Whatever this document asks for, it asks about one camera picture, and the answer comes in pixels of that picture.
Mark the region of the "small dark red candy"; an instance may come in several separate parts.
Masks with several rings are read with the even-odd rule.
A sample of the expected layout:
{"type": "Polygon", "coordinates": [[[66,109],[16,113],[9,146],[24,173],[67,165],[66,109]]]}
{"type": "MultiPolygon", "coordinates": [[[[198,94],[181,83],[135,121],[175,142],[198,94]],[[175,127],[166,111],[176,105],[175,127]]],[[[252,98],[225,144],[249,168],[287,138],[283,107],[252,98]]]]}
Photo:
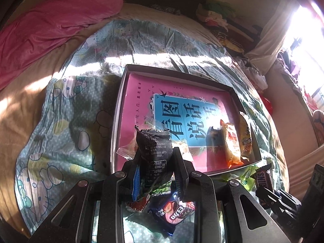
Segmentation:
{"type": "Polygon", "coordinates": [[[143,197],[139,201],[130,202],[126,204],[126,209],[130,212],[142,212],[148,204],[150,195],[143,197]]]}

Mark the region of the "blue oreo packet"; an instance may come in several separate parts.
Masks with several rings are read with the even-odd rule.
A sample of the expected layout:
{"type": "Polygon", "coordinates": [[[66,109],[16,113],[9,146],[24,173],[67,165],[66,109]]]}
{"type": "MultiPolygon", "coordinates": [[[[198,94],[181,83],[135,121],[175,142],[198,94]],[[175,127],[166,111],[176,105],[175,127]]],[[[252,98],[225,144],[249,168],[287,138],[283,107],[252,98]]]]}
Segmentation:
{"type": "Polygon", "coordinates": [[[164,232],[173,236],[176,227],[195,212],[195,203],[184,202],[178,192],[160,195],[154,198],[148,208],[157,225],[164,232]]]}

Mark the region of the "black snack packet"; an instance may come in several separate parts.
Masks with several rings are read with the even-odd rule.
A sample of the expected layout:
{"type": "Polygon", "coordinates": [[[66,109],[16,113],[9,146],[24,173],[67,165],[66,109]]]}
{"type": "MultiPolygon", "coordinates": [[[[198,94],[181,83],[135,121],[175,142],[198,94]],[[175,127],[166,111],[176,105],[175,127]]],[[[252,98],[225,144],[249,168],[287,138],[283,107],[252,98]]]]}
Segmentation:
{"type": "Polygon", "coordinates": [[[167,183],[173,172],[173,155],[169,129],[136,129],[136,143],[140,152],[141,194],[146,195],[167,183]]]}

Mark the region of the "orange cake snack packet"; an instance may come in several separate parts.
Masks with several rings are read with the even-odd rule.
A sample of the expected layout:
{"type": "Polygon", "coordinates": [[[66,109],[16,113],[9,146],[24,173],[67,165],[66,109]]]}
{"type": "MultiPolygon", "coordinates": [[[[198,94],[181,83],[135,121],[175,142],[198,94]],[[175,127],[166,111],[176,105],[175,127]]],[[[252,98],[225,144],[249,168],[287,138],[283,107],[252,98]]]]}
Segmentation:
{"type": "Polygon", "coordinates": [[[241,161],[241,149],[234,124],[225,123],[223,120],[220,120],[220,126],[224,140],[227,167],[231,168],[235,165],[243,165],[241,161]]]}

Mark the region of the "clear red candy packet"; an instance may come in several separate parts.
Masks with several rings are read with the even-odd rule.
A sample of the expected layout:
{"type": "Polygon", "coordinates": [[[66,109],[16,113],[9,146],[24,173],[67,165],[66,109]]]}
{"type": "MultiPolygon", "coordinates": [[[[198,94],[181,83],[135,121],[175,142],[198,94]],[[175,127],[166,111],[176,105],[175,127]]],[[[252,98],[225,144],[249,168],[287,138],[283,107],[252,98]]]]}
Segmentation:
{"type": "Polygon", "coordinates": [[[127,161],[134,159],[138,149],[138,144],[136,141],[137,132],[147,129],[156,129],[156,127],[157,126],[154,118],[144,116],[144,121],[141,124],[139,122],[135,122],[132,126],[131,140],[127,141],[125,145],[119,146],[116,153],[127,161]]]}

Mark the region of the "green snack packet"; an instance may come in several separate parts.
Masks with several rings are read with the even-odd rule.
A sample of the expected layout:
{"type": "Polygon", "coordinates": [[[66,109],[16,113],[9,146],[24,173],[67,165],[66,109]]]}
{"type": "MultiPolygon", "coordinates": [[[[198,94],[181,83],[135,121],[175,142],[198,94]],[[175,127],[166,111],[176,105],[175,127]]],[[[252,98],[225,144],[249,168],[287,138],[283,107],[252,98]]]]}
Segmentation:
{"type": "Polygon", "coordinates": [[[220,180],[225,182],[231,179],[235,179],[239,181],[247,191],[252,192],[256,190],[255,179],[252,178],[252,175],[256,172],[257,168],[257,166],[251,165],[243,169],[238,169],[232,172],[224,173],[220,175],[220,180]]]}

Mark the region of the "yellow long snack bar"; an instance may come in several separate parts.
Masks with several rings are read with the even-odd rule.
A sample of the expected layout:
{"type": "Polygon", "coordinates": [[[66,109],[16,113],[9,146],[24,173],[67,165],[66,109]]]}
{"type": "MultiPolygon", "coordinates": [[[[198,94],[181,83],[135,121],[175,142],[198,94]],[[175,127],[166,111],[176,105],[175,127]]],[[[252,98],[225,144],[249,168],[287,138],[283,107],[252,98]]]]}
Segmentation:
{"type": "Polygon", "coordinates": [[[246,114],[239,112],[239,146],[241,150],[241,157],[249,160],[252,153],[252,132],[246,114]]]}

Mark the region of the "clear pastry snack packet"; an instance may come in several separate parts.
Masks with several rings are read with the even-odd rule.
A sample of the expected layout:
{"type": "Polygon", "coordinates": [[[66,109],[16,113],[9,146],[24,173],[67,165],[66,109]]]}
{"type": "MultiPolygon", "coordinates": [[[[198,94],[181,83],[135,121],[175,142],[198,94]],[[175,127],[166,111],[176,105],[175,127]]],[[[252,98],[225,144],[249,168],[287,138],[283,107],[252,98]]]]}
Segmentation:
{"type": "Polygon", "coordinates": [[[190,149],[188,147],[188,144],[185,140],[179,141],[177,143],[177,147],[179,147],[180,153],[184,160],[194,162],[193,156],[192,156],[190,149]]]}

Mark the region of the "brown snickers bar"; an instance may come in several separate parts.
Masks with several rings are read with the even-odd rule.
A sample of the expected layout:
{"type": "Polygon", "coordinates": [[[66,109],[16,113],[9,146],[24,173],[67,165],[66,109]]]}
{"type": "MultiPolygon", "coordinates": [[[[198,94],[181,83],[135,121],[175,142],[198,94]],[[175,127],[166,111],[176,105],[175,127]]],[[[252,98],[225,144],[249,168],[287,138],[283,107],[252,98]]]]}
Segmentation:
{"type": "Polygon", "coordinates": [[[266,195],[273,195],[272,180],[270,177],[270,169],[272,169],[272,164],[269,163],[258,168],[252,175],[256,183],[256,196],[259,199],[260,205],[265,209],[269,209],[270,206],[264,200],[266,195]]]}

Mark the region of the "pink blue book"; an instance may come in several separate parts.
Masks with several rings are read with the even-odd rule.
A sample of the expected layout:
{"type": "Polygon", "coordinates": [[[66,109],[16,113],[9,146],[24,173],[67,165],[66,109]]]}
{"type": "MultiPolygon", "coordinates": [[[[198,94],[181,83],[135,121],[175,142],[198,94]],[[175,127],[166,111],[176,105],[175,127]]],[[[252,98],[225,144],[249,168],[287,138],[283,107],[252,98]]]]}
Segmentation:
{"type": "Polygon", "coordinates": [[[125,82],[117,149],[131,140],[132,126],[152,117],[156,129],[169,129],[172,146],[185,140],[201,172],[226,171],[220,120],[234,124],[239,141],[239,111],[230,92],[201,88],[131,72],[125,82]]]}

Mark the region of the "cartoon print blanket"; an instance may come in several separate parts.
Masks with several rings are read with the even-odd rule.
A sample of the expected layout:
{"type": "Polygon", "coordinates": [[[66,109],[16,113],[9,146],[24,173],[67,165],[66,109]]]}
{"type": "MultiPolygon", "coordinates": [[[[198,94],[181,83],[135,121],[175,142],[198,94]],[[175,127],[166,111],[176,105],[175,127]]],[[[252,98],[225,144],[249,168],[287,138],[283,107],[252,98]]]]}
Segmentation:
{"type": "Polygon", "coordinates": [[[30,233],[82,177],[109,172],[112,119],[125,66],[147,65],[215,80],[242,101],[275,188],[288,189],[274,123],[247,77],[205,28],[112,20],[74,49],[46,88],[41,118],[16,162],[15,195],[30,233]]]}

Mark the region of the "red plastic bag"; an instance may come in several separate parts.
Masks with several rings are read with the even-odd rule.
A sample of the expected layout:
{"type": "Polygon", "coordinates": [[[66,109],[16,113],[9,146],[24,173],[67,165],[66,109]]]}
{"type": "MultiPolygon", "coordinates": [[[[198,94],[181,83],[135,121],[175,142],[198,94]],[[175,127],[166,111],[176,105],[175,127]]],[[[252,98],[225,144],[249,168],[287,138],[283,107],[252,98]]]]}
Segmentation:
{"type": "Polygon", "coordinates": [[[273,107],[272,107],[272,104],[270,103],[270,101],[268,99],[266,99],[263,95],[260,95],[260,98],[261,98],[264,106],[266,107],[266,110],[269,112],[270,115],[272,115],[273,107]]]}

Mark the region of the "white pink clothes bag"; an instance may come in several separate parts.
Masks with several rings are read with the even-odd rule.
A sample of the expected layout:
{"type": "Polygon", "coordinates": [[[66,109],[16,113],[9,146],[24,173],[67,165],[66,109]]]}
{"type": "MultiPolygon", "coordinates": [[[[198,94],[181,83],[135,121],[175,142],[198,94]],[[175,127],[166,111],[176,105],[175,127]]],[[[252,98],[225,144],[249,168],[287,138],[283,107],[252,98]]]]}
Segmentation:
{"type": "Polygon", "coordinates": [[[248,58],[237,56],[234,60],[238,63],[244,74],[259,93],[262,93],[268,88],[265,76],[259,72],[248,58]]]}

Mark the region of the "pile of clothes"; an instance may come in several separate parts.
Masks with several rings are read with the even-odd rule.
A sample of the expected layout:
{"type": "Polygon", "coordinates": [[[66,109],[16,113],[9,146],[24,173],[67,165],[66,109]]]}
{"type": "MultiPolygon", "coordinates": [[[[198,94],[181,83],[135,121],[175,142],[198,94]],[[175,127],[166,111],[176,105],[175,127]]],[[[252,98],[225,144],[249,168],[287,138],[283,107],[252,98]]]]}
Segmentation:
{"type": "Polygon", "coordinates": [[[243,55],[260,41],[262,28],[244,22],[229,3],[207,0],[198,5],[195,14],[220,44],[234,54],[243,55]]]}

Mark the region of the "pink quilt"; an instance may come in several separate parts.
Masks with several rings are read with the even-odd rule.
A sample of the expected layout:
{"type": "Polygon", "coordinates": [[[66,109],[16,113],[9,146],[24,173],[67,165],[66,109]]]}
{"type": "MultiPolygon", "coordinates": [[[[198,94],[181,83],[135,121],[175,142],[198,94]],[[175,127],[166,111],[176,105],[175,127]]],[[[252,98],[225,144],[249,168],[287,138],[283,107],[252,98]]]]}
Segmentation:
{"type": "Polygon", "coordinates": [[[124,0],[45,0],[1,30],[1,88],[83,28],[117,15],[124,0]]]}

